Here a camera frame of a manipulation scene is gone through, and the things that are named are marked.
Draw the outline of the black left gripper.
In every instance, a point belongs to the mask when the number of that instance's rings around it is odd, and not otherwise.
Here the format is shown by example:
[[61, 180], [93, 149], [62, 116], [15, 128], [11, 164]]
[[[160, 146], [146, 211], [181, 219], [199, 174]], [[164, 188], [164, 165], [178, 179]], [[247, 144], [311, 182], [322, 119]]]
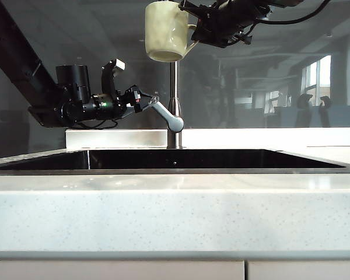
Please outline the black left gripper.
[[[116, 94], [116, 117], [126, 117], [132, 113], [145, 111], [153, 107], [158, 101], [159, 96], [140, 91], [137, 85], [128, 88], [124, 93], [120, 90], [115, 90]], [[140, 101], [147, 103], [141, 107]]]

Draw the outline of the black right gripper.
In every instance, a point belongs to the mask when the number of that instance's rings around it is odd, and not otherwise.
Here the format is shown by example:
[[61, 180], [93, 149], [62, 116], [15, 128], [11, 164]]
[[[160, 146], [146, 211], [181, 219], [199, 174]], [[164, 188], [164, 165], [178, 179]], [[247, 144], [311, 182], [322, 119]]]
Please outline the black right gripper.
[[240, 41], [251, 44], [250, 33], [257, 20], [266, 18], [271, 11], [263, 1], [216, 1], [206, 6], [183, 0], [179, 8], [198, 18], [192, 41], [220, 48]]

